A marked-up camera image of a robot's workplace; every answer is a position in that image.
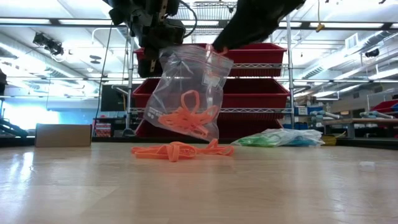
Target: clear plastic bag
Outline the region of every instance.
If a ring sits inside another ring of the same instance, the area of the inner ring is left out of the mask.
[[[163,49],[162,78],[144,118],[156,127],[195,138],[218,139],[217,117],[233,61],[195,45]]]
[[[267,129],[236,140],[238,146],[277,147],[277,146],[320,146],[322,133],[317,130]]]

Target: wooden surface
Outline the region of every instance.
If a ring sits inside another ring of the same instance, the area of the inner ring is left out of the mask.
[[[322,121],[322,123],[324,125],[351,124],[351,123],[398,124],[398,119],[349,118],[349,119],[334,119],[334,120]]]
[[[0,149],[0,223],[398,223],[397,151],[239,148],[171,163],[131,146]]]

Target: fluorescent light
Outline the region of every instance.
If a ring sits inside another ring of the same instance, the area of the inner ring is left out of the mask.
[[[301,26],[301,22],[291,22],[290,26],[291,27],[300,27]],[[279,23],[279,27],[287,27],[287,22],[280,22]]]
[[[359,84],[359,85],[354,85],[354,86],[350,86],[350,87],[344,88],[344,89],[340,90],[339,92],[340,92],[340,93],[344,93],[344,92],[353,90],[353,89],[355,89],[355,88],[358,87],[358,86],[360,86],[360,84]]]
[[[100,73],[91,73],[91,74],[89,74],[91,77],[93,77],[93,78],[101,78],[101,76],[102,76],[102,74],[100,74]]]
[[[321,82],[321,83],[325,83],[325,82],[329,82],[329,80],[294,80],[295,82]]]
[[[107,77],[108,78],[123,78],[123,74],[122,73],[109,73],[109,74],[107,74]]]
[[[50,24],[50,21],[48,19],[0,18],[0,23],[3,23],[3,24]]]
[[[7,80],[41,80],[40,77],[7,77]]]
[[[398,80],[376,80],[374,82],[378,83],[398,83]]]
[[[195,21],[181,21],[185,26],[195,25]],[[198,26],[218,26],[218,21],[198,21]]]
[[[337,23],[337,22],[323,22],[326,28],[381,28],[383,23]],[[310,27],[318,27],[319,23],[311,22]]]
[[[143,80],[133,80],[132,84],[142,84],[144,81]],[[122,81],[109,81],[107,84],[109,85],[121,85],[121,84],[127,84],[128,82],[122,82]]]
[[[379,72],[378,74],[372,75],[369,77],[369,79],[375,80],[375,79],[380,79],[380,78],[386,78],[392,75],[396,75],[398,73],[398,68]]]
[[[334,82],[344,82],[344,83],[366,83],[369,80],[334,80]]]
[[[336,93],[336,91],[324,91],[324,92],[320,92],[320,93],[314,94],[313,96],[315,96],[315,97],[323,97],[323,96],[332,95],[334,93]]]
[[[320,101],[338,101],[339,99],[337,99],[337,98],[317,98],[317,100],[320,100]]]
[[[83,80],[83,78],[78,78],[78,77],[68,77],[68,78],[47,78],[48,80],[73,80],[73,81],[77,81],[77,80]]]
[[[65,25],[111,25],[110,19],[60,19],[59,22]]]

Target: orange rubber band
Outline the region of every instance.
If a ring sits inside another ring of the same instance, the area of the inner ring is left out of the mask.
[[[192,111],[188,109],[185,102],[185,97],[191,94],[195,97],[195,106]],[[196,90],[189,90],[181,95],[181,106],[170,114],[160,116],[158,122],[172,131],[206,139],[209,130],[204,125],[216,118],[218,107],[211,106],[206,111],[197,113],[200,106],[200,96]]]
[[[131,152],[137,159],[168,159],[177,162],[179,159],[193,159],[197,154],[230,156],[234,153],[234,147],[219,146],[218,140],[213,139],[204,149],[182,142],[171,142],[161,146],[133,147]]]

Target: cardboard box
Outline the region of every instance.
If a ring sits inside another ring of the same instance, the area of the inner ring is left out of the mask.
[[[86,147],[90,145],[91,125],[36,125],[36,147]]]

